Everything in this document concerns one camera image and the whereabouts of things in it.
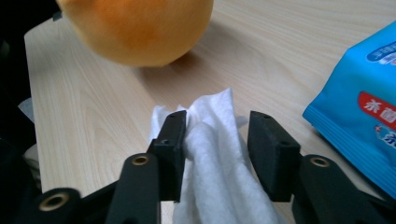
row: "wooden table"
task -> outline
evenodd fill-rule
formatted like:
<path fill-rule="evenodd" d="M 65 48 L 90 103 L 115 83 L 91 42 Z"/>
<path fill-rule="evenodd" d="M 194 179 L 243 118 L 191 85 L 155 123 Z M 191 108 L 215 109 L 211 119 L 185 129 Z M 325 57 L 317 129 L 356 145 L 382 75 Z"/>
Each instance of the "wooden table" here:
<path fill-rule="evenodd" d="M 396 20 L 394 0 L 216 0 L 211 22 L 185 56 L 160 68 L 107 61 L 82 45 L 67 18 L 26 37 L 43 191 L 86 196 L 117 180 L 123 161 L 149 145 L 152 109 L 188 107 L 231 87 L 235 113 L 272 115 L 362 190 L 347 163 L 302 118 L 344 52 Z M 247 136 L 248 128 L 242 129 Z M 292 222 L 288 204 L 277 207 Z M 171 221 L 172 205 L 164 209 Z"/>

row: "wet wipe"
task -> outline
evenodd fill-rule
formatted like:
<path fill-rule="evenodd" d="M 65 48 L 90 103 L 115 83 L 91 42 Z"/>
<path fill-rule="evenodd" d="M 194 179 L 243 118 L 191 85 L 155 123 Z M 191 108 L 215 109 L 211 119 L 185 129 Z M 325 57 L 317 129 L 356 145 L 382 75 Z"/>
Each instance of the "wet wipe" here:
<path fill-rule="evenodd" d="M 303 116 L 396 199 L 396 21 L 346 51 Z"/>

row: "wet wipe package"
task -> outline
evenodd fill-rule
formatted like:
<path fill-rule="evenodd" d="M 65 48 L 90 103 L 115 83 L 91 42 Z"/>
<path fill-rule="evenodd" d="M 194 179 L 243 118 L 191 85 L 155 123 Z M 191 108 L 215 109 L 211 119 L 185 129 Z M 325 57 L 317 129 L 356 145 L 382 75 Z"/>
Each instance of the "wet wipe package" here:
<path fill-rule="evenodd" d="M 303 116 L 396 199 L 396 21 L 346 51 Z"/>

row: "white cloth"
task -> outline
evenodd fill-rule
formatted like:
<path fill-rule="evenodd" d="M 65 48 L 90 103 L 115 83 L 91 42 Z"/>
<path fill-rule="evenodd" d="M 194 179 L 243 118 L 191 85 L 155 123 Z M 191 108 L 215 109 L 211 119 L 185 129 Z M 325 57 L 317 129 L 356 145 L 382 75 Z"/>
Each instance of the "white cloth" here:
<path fill-rule="evenodd" d="M 154 108 L 150 139 L 170 113 L 164 106 Z M 231 89 L 202 96 L 187 109 L 187 159 L 174 223 L 285 223 L 249 169 L 238 132 L 246 123 L 234 116 Z"/>

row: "screw hole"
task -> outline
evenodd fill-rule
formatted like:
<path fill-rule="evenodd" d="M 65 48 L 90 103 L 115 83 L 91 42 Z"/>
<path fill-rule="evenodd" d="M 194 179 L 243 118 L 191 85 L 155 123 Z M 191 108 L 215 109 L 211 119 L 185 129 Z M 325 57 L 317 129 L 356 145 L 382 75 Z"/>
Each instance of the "screw hole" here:
<path fill-rule="evenodd" d="M 168 144 L 170 143 L 170 141 L 169 141 L 168 139 L 163 139 L 163 140 L 161 141 L 161 143 L 162 143 L 162 144 L 168 145 Z"/>
<path fill-rule="evenodd" d="M 49 212 L 62 207 L 67 201 L 69 201 L 67 193 L 57 193 L 46 198 L 38 208 L 43 212 Z"/>
<path fill-rule="evenodd" d="M 140 156 L 132 160 L 133 165 L 144 165 L 149 162 L 149 157 Z"/>
<path fill-rule="evenodd" d="M 321 157 L 311 158 L 310 161 L 316 166 L 320 166 L 320 167 L 329 167 L 330 166 L 330 163 L 328 161 L 322 159 Z"/>

